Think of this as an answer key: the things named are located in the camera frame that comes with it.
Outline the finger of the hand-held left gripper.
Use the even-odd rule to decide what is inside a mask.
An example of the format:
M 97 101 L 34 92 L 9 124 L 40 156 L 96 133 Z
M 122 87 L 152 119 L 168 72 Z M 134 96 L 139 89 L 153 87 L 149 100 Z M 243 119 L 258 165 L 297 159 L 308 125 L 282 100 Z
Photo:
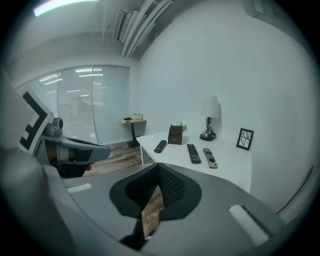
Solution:
M 106 160 L 111 153 L 108 146 L 93 143 L 60 142 L 56 144 L 59 164 L 89 165 Z
M 80 139 L 77 139 L 77 138 L 72 138 L 72 137 L 63 137 L 63 140 L 69 140 L 71 142 L 74 142 L 74 143 L 78 143 L 78 144 L 85 144 L 85 145 L 93 145 L 93 146 L 98 146 L 99 144 L 96 144 L 96 143 L 92 143 L 92 142 L 88 142 L 88 141 L 84 141 L 84 140 L 80 140 Z

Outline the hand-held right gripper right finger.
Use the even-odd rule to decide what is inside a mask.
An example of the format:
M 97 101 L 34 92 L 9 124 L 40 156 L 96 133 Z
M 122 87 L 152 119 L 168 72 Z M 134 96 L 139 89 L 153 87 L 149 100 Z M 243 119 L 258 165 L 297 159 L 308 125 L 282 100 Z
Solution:
M 173 170 L 196 181 L 202 190 L 197 207 L 185 218 L 161 221 L 159 228 L 141 249 L 149 256 L 238 256 L 255 245 L 233 218 L 229 209 L 242 205 L 273 237 L 284 229 L 279 216 L 236 184 L 177 165 Z

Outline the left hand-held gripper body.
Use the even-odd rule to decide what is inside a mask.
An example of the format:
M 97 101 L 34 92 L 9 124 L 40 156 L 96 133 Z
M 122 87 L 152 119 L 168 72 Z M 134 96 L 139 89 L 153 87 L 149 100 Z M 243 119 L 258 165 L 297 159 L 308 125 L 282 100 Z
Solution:
M 35 157 L 41 164 L 57 169 L 63 179 L 82 177 L 79 147 L 63 141 L 63 121 L 40 101 L 30 88 L 17 92 L 6 75 L 0 73 L 0 148 Z

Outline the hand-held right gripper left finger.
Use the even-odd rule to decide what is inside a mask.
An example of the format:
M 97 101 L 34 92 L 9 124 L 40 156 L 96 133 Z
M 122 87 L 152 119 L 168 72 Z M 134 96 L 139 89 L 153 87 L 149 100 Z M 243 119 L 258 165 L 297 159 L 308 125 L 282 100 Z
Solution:
M 48 201 L 55 209 L 51 219 L 57 235 L 51 239 L 56 252 L 161 252 L 159 235 L 144 238 L 140 206 L 114 184 L 157 168 L 149 164 L 106 175 L 62 180 L 58 171 L 44 165 Z

